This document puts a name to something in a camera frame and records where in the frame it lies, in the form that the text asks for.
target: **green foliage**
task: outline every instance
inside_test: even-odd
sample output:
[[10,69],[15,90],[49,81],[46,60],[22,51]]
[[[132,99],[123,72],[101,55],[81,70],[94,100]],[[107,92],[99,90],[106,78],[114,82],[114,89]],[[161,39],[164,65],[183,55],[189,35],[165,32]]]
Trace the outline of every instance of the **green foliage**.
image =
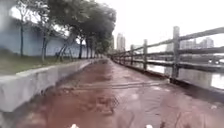
[[116,11],[94,0],[18,0],[40,17],[39,26],[44,35],[53,26],[64,26],[70,36],[85,40],[87,46],[98,53],[109,48],[116,22]]

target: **wooden railing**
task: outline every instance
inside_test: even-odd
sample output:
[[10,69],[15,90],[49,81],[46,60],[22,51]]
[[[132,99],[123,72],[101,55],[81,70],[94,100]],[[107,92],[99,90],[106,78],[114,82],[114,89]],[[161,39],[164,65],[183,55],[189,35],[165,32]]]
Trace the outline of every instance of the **wooden railing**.
[[[124,65],[134,66],[134,63],[140,63],[142,64],[142,70],[147,70],[147,65],[170,67],[172,68],[172,73],[169,77],[174,79],[178,78],[179,69],[181,68],[205,72],[224,73],[224,66],[221,63],[201,63],[212,60],[219,61],[220,59],[223,59],[224,56],[215,56],[214,54],[224,53],[224,47],[180,49],[181,41],[222,33],[224,33],[224,27],[189,34],[186,36],[179,36],[179,27],[174,27],[173,39],[168,39],[151,45],[147,45],[147,40],[145,40],[142,47],[133,49],[132,45],[131,50],[112,54],[110,57],[113,61]],[[172,51],[148,53],[148,48],[170,44],[173,45]]]

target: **tree trunk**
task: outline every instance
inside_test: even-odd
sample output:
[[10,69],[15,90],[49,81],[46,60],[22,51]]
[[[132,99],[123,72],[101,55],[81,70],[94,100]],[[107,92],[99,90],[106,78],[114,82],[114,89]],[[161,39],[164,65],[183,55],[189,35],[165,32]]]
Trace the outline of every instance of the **tree trunk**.
[[79,59],[82,59],[82,41],[83,40],[80,40],[80,44],[79,44],[80,45],[79,46],[79,57],[78,57]]
[[64,55],[65,55],[65,51],[67,50],[67,48],[68,48],[68,45],[66,45],[65,48],[62,51],[62,57],[61,57],[62,60],[64,60]]
[[88,59],[89,58],[89,48],[88,48],[88,46],[86,45],[86,59]]
[[46,49],[47,49],[47,42],[46,42],[46,37],[44,37],[43,38],[42,53],[41,53],[42,62],[44,62],[45,58],[46,58]]
[[70,54],[70,60],[73,61],[72,51],[70,48],[68,48],[68,49],[69,49],[69,54]]
[[23,41],[23,23],[20,24],[20,56],[23,57],[23,45],[24,45],[24,41]]
[[93,52],[94,52],[94,55],[93,55],[93,58],[96,58],[96,42],[93,44],[93,46],[92,46],[92,49],[93,49]]
[[91,58],[93,58],[93,42],[91,43]]
[[64,48],[66,47],[66,44],[64,44],[62,47],[61,47],[61,49],[60,49],[60,51],[57,53],[57,61],[60,59],[60,61],[62,61],[61,60],[61,56],[62,56],[62,52],[63,52],[63,50],[64,50]]
[[90,48],[90,58],[91,59],[93,58],[93,48],[92,47]]

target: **tall building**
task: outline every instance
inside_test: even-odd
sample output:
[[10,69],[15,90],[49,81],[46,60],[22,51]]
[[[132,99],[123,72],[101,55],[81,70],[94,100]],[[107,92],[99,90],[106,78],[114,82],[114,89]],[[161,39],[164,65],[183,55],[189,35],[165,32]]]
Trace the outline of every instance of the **tall building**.
[[110,47],[108,53],[113,53],[114,52],[114,36],[112,36],[110,40]]
[[121,33],[117,35],[117,50],[125,51],[125,37]]

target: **walkway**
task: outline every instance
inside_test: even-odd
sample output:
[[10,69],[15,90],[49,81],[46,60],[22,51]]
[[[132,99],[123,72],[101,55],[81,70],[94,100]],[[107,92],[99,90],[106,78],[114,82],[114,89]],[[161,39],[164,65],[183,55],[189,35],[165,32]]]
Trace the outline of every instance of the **walkway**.
[[37,97],[17,128],[223,128],[224,108],[113,62],[91,65]]

